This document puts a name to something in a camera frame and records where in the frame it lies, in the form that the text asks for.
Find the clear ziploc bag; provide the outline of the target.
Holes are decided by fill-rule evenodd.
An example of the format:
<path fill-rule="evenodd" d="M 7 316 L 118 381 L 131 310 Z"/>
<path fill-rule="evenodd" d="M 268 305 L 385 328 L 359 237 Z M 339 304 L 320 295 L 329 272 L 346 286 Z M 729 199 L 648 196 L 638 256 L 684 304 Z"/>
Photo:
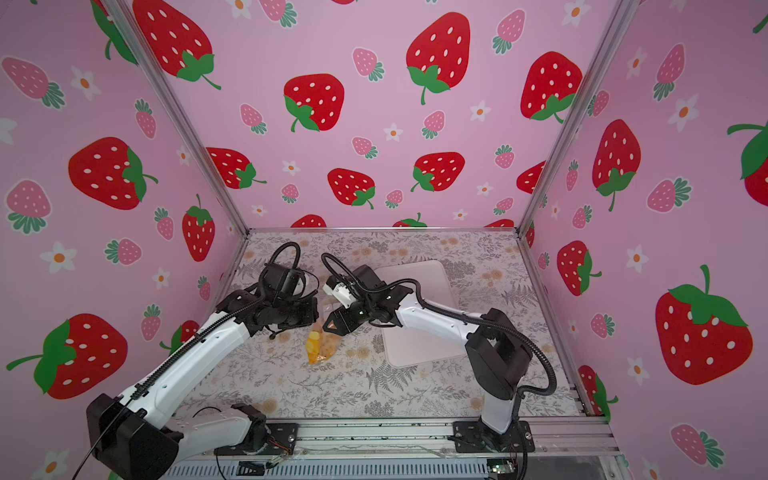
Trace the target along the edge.
<path fill-rule="evenodd" d="M 329 360 L 337 351 L 342 342 L 342 337 L 326 332 L 323 329 L 331 313 L 340 306 L 340 303 L 323 291 L 323 287 L 328 280 L 327 275 L 319 277 L 320 289 L 317 295 L 318 299 L 318 318 L 313 323 L 306 341 L 306 351 L 310 365 L 316 365 Z"/>

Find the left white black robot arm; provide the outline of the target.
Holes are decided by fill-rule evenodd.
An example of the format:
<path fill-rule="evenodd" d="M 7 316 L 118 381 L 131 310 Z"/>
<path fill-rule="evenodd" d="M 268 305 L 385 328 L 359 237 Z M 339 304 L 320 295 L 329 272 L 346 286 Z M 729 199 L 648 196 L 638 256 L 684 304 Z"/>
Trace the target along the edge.
<path fill-rule="evenodd" d="M 318 317 L 315 296 L 229 294 L 202 329 L 145 378 L 115 397 L 101 394 L 90 403 L 89 456 L 122 479 L 159 479 L 174 464 L 208 451 L 284 451 L 265 415 L 245 403 L 191 420 L 173 415 L 222 360 L 257 333 L 269 326 L 310 327 Z"/>

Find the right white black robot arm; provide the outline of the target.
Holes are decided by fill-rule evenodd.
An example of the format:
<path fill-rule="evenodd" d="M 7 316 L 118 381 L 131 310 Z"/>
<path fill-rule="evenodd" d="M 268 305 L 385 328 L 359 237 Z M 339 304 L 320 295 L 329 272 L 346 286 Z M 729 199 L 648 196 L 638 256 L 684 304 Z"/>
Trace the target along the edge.
<path fill-rule="evenodd" d="M 503 312 L 469 314 L 427 301 L 421 285 L 403 279 L 378 288 L 329 280 L 323 291 L 340 305 L 323 330 L 347 335 L 368 323 L 382 328 L 413 329 L 459 344 L 466 351 L 476 382 L 485 393 L 481 421 L 497 434 L 507 433 L 518 418 L 518 384 L 533 357 L 533 346 Z"/>

